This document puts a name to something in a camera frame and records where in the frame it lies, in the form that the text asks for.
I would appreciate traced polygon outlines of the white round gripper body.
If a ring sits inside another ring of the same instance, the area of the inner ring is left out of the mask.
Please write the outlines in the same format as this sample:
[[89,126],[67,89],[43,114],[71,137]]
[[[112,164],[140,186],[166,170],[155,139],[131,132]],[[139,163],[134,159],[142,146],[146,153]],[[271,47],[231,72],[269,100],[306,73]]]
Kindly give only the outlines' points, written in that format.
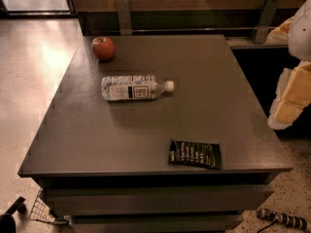
[[288,47],[290,55],[302,61],[311,61],[311,0],[306,0],[293,17]]

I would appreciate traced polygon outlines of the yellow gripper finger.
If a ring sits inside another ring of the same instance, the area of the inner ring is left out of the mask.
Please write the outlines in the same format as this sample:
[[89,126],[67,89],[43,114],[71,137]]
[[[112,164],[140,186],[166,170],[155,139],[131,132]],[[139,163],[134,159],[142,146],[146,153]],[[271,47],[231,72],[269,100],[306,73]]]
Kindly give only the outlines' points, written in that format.
[[276,97],[272,102],[267,124],[275,130],[292,126],[304,108],[311,103],[311,62],[301,61],[280,75]]
[[290,17],[287,20],[285,20],[282,24],[280,24],[278,27],[271,30],[268,33],[265,42],[267,44],[272,43],[286,44],[288,42],[289,32],[293,19],[294,19],[293,17]]

